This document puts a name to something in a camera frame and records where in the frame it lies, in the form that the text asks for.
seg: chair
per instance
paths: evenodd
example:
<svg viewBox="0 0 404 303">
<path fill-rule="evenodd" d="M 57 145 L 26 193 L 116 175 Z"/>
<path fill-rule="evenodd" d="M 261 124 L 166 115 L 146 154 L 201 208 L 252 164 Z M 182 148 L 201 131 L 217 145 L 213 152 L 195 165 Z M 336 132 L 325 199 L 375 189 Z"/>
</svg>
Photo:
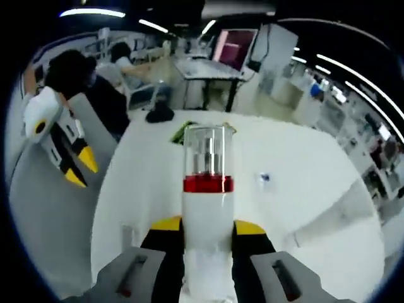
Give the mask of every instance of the chair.
<svg viewBox="0 0 404 303">
<path fill-rule="evenodd" d="M 123 77 L 121 71 L 116 67 L 115 64 L 113 63 L 100 63 L 96 67 L 96 72 L 99 74 L 101 77 L 105 78 L 108 80 L 115 88 L 119 88 L 120 86 L 123 87 L 124 95 L 126 96 L 126 102 L 127 102 L 127 108 L 134 109 L 133 106 L 131 106 L 131 96 L 134 93 L 141 92 L 143 90 L 147 90 L 151 87 L 155 88 L 155 91 L 153 93 L 153 96 L 157 95 L 158 92 L 158 85 L 156 84 L 146 84 L 140 88 L 133 88 L 131 87 L 130 83 L 128 83 L 125 78 Z M 151 100 L 145 100 L 145 102 L 141 102 L 136 104 L 137 107 L 142 107 L 146 104 L 148 104 Z"/>
<path fill-rule="evenodd" d="M 9 203 L 21 241 L 35 267 L 63 299 L 92 285 L 90 237 L 98 194 L 117 143 L 84 94 L 69 100 L 92 147 L 98 172 L 79 160 L 88 187 L 69 182 L 40 145 L 27 143 L 11 179 Z"/>
</svg>

